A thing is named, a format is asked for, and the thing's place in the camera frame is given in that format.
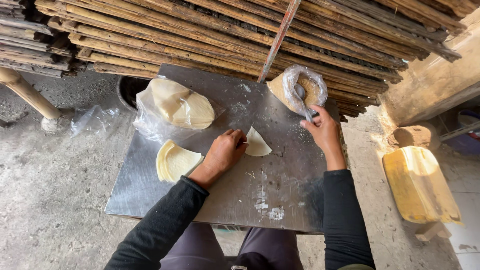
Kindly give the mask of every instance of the black long-sleeve shirt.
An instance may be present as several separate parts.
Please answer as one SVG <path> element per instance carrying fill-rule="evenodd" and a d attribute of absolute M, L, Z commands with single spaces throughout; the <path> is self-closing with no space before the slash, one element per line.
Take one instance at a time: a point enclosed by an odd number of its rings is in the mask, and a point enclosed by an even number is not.
<path fill-rule="evenodd" d="M 105 270 L 159 269 L 160 259 L 180 238 L 208 195 L 182 176 L 118 245 Z M 326 269 L 352 264 L 375 268 L 349 170 L 324 173 L 324 234 Z"/>

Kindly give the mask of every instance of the yellow wrapped package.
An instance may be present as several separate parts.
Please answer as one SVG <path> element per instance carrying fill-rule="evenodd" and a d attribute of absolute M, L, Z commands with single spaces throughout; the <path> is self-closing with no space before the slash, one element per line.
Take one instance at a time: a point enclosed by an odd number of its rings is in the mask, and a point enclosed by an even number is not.
<path fill-rule="evenodd" d="M 384 169 L 405 220 L 460 223 L 460 211 L 437 159 L 422 147 L 402 147 L 384 155 Z"/>

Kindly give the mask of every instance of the person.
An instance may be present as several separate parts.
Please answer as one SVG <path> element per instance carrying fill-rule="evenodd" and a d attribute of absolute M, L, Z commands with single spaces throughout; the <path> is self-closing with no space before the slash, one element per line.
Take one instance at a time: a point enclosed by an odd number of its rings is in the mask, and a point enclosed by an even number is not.
<path fill-rule="evenodd" d="M 300 125 L 313 136 L 327 162 L 324 172 L 325 268 L 375 269 L 353 178 L 343 156 L 340 125 L 320 106 L 313 123 Z M 105 270 L 300 270 L 294 231 L 251 228 L 233 265 L 227 265 L 209 224 L 192 220 L 209 195 L 208 188 L 240 159 L 247 137 L 228 130 L 213 141 L 205 160 L 181 179 L 132 229 Z"/>

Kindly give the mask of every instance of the plastic bag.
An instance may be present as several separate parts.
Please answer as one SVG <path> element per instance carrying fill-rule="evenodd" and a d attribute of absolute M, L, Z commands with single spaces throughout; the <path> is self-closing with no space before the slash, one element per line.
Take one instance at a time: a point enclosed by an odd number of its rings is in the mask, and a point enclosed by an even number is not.
<path fill-rule="evenodd" d="M 211 125 L 225 109 L 185 86 L 157 75 L 137 94 L 135 128 L 147 139 L 182 141 Z"/>
<path fill-rule="evenodd" d="M 91 109 L 75 108 L 75 116 L 70 125 L 72 130 L 70 138 L 77 136 L 82 130 L 88 130 L 95 134 L 106 132 L 112 126 L 111 120 L 117 118 L 118 115 L 119 109 L 102 110 L 98 105 Z"/>
<path fill-rule="evenodd" d="M 307 119 L 316 112 L 306 108 L 314 104 L 323 106 L 327 100 L 327 86 L 322 76 L 305 66 L 288 67 L 267 85 L 285 106 Z"/>

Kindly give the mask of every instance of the stainless steel table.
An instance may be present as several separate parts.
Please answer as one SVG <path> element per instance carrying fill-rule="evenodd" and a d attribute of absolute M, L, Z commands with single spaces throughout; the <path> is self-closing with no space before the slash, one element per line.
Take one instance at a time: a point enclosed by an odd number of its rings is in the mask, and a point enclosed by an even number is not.
<path fill-rule="evenodd" d="M 243 155 L 209 189 L 194 221 L 223 225 L 322 232 L 326 162 L 303 118 L 283 105 L 264 84 L 162 64 L 158 74 L 205 95 L 227 110 L 212 125 L 178 144 L 205 155 L 227 129 L 247 132 L 252 125 L 273 150 L 264 157 Z M 335 100 L 327 110 L 338 119 Z M 160 144 L 138 131 L 105 207 L 106 214 L 141 218 L 173 186 L 159 181 L 155 159 Z"/>

